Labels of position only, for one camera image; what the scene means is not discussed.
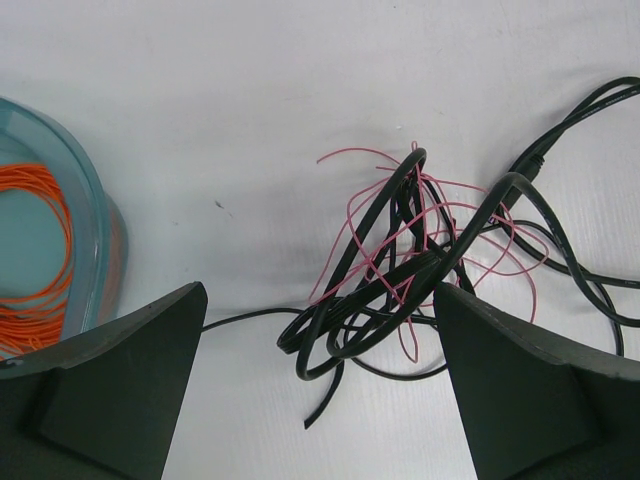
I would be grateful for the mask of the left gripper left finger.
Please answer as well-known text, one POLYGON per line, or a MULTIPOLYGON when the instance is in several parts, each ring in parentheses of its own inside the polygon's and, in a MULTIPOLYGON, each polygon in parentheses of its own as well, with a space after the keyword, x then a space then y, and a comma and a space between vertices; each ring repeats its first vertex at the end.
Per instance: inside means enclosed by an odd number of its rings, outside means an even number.
POLYGON ((193 282, 3 361, 2 478, 161 478, 207 301, 193 282))

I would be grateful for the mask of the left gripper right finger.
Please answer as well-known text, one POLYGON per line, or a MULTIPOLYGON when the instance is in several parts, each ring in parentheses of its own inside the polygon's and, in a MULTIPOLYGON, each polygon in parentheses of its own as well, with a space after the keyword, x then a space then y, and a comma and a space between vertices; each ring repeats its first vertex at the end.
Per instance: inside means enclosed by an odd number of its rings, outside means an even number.
POLYGON ((450 284, 435 313, 480 479, 636 479, 639 364, 450 284))

